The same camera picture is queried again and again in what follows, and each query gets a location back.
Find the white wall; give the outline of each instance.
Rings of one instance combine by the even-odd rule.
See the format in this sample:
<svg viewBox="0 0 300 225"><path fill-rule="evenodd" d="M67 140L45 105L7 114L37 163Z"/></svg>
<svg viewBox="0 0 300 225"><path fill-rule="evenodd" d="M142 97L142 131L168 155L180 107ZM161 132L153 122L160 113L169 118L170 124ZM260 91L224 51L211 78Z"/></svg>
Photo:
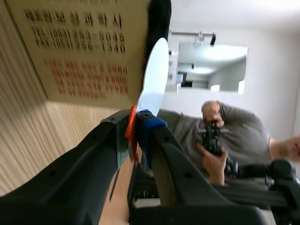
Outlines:
<svg viewBox="0 0 300 225"><path fill-rule="evenodd" d="M222 30L171 24L173 31L215 32L216 44L249 47L243 95L231 92L180 89L166 92L162 108L200 116L204 101L217 99L258 114L270 134L285 138L293 133L296 100L300 81L300 37L251 30ZM179 42L193 37L170 36L169 48L178 52ZM176 74L176 56L172 72Z"/></svg>
<svg viewBox="0 0 300 225"><path fill-rule="evenodd" d="M293 127L293 135L300 135L300 86L298 89L298 97L296 104L296 114Z"/></svg>
<svg viewBox="0 0 300 225"><path fill-rule="evenodd" d="M220 91L235 91L239 89L239 82L244 80L246 61L236 62L218 70L209 79L209 89L212 85L220 85Z"/></svg>

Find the wooden wall panel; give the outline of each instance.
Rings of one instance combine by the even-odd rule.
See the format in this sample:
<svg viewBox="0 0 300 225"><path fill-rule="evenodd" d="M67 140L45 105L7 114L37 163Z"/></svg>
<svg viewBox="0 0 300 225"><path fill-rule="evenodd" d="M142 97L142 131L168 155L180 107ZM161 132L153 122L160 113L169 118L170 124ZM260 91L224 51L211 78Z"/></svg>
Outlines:
<svg viewBox="0 0 300 225"><path fill-rule="evenodd" d="M64 151L47 98L0 2L0 195L22 185Z"/></svg>
<svg viewBox="0 0 300 225"><path fill-rule="evenodd" d="M75 147L118 109L49 102L27 50L0 0L0 196ZM133 164L122 166L102 224L126 224Z"/></svg>

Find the man's hand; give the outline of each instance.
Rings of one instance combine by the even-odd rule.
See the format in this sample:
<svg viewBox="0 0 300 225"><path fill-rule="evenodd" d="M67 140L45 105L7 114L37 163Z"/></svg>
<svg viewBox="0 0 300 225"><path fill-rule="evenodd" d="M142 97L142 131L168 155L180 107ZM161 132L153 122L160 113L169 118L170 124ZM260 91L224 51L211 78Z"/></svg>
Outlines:
<svg viewBox="0 0 300 225"><path fill-rule="evenodd" d="M210 174L210 184L224 185L224 169L226 166L227 151L222 147L221 156L215 156L207 151L203 146L197 144L198 150L203 154L202 163Z"/></svg>
<svg viewBox="0 0 300 225"><path fill-rule="evenodd" d="M205 122L217 121L220 128L224 125L224 121L220 115L220 104L217 101L205 102L201 108L202 118Z"/></svg>

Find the man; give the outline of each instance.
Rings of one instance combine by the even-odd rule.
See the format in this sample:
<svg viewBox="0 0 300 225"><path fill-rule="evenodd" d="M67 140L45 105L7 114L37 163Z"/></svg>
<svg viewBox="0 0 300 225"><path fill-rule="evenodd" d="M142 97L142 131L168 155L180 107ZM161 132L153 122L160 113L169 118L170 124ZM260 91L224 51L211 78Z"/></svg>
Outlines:
<svg viewBox="0 0 300 225"><path fill-rule="evenodd" d="M170 112L160 112L158 117L167 123L174 124L174 115ZM266 188L264 180L230 180L224 176L227 154L239 165L254 163L269 163L276 158L287 158L293 162L300 161L300 136L294 136L285 141L277 141L270 137L261 120L251 112L229 106L218 101L209 101L202 106L202 118L180 115L173 129L173 134L181 144L182 149L206 176L211 184L243 185L253 188ZM221 157L210 154L203 148L202 133L204 121L217 121L219 127L229 130L220 135L219 147Z"/></svg>

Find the metal rod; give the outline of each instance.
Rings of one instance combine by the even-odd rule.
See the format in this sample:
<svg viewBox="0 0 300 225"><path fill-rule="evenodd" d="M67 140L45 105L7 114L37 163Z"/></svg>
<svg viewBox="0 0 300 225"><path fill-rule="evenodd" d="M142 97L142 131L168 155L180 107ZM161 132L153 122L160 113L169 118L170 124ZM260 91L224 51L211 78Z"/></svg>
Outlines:
<svg viewBox="0 0 300 225"><path fill-rule="evenodd" d="M178 31L171 31L172 35L182 35L182 36L199 36L200 32L178 32ZM212 37L213 34L211 33L202 33L204 37Z"/></svg>
<svg viewBox="0 0 300 225"><path fill-rule="evenodd" d="M183 36L199 36L199 32L176 32L176 31L171 31L172 35L183 35Z"/></svg>

